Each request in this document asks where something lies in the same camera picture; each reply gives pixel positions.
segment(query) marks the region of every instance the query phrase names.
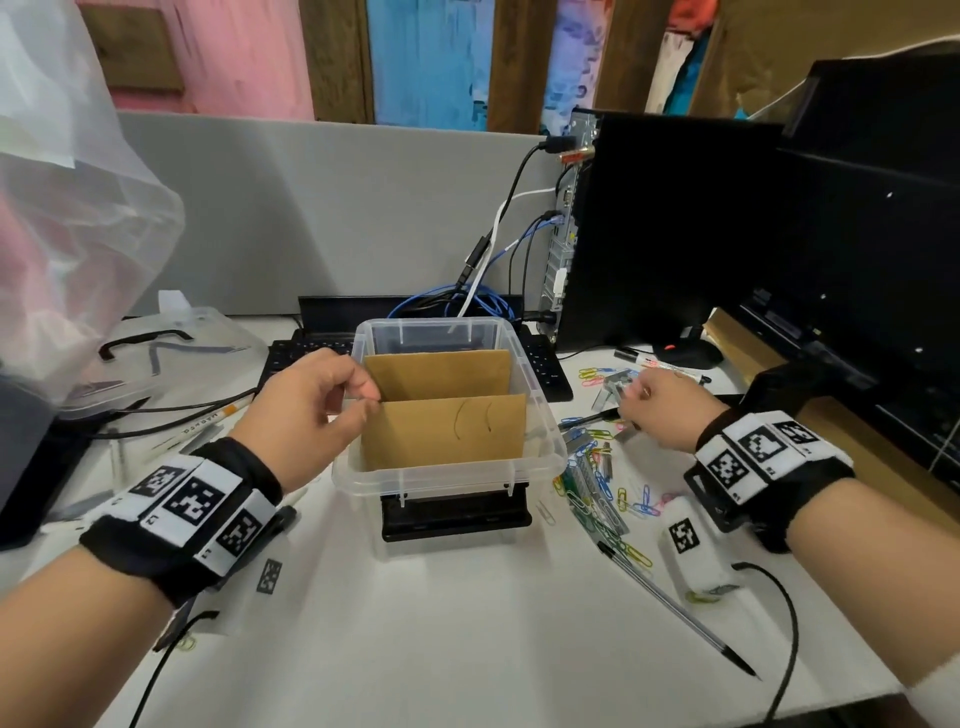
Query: cardboard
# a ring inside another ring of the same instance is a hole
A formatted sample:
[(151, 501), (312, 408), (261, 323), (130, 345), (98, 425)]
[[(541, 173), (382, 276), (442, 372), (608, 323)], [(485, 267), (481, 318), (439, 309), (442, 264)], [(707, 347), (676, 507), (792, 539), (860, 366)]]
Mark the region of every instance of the cardboard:
[(956, 0), (721, 0), (689, 113), (751, 114), (806, 78), (814, 61), (955, 34)]
[(361, 440), (366, 471), (523, 455), (526, 395), (511, 395), (510, 352), (376, 354), (364, 366), (383, 405)]

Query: gray partition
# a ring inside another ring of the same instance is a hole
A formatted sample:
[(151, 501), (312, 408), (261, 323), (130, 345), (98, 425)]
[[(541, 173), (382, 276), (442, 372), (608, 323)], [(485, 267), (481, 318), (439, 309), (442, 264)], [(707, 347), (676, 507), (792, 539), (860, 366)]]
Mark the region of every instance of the gray partition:
[[(227, 314), (274, 314), (296, 312), (298, 295), (409, 295), (453, 282), (540, 139), (165, 113), (123, 112), (120, 122), (186, 209), (186, 232), (137, 314), (156, 311), (160, 288)], [(551, 187), (560, 169), (538, 153), (517, 189)], [(554, 202), (517, 200), (500, 247)], [(543, 280), (540, 235), (528, 307)], [(485, 279), (500, 291), (506, 262)]]

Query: white sleeve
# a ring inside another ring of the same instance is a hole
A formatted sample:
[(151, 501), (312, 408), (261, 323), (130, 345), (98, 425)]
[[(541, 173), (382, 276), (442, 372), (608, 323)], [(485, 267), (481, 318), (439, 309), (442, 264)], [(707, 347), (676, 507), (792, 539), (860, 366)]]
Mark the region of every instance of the white sleeve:
[(930, 728), (960, 728), (960, 654), (906, 693)]

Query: keyboard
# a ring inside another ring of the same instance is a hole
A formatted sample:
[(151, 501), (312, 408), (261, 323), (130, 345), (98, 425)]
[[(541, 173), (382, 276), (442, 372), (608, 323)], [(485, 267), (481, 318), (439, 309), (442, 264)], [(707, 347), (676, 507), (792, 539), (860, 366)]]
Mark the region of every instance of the keyboard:
[[(560, 361), (553, 351), (550, 340), (543, 334), (530, 333), (526, 329), (519, 333), (520, 345), (530, 359), (540, 389), (543, 390), (547, 401), (571, 401), (573, 390), (566, 380)], [(337, 353), (349, 354), (353, 351), (353, 341), (350, 339), (324, 340), (319, 336), (300, 337), (294, 339), (279, 339), (270, 345), (267, 362), (260, 373), (260, 383), (257, 391), (263, 388), (267, 379), (282, 372), (295, 361), (317, 349), (333, 349)]]

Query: black mouse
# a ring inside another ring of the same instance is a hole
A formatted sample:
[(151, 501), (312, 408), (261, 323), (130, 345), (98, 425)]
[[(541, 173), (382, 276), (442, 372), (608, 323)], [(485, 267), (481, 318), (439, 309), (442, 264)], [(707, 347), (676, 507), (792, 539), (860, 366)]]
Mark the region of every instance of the black mouse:
[(677, 339), (673, 344), (654, 346), (654, 356), (683, 369), (713, 369), (723, 361), (720, 350), (706, 339)]

